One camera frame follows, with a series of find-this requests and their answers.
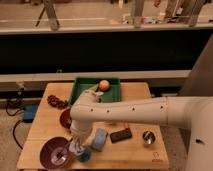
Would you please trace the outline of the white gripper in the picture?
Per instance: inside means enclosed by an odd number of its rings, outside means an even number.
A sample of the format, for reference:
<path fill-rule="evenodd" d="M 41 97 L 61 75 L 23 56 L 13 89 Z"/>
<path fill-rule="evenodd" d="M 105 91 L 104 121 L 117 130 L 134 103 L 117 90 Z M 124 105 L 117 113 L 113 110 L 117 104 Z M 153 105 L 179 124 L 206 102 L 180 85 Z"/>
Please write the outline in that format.
<path fill-rule="evenodd" d="M 74 138 L 83 143 L 92 133 L 92 123 L 73 120 L 70 131 Z"/>

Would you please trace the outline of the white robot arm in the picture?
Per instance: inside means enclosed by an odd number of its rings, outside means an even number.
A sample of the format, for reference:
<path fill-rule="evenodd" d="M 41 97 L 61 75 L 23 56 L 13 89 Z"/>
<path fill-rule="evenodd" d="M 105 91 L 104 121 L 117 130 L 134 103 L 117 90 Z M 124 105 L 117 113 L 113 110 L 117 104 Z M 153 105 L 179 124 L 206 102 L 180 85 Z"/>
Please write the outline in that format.
<path fill-rule="evenodd" d="M 71 107 L 71 132 L 81 139 L 94 122 L 132 122 L 177 126 L 191 131 L 185 171 L 213 171 L 213 97 L 179 96 L 99 103 L 84 90 Z"/>

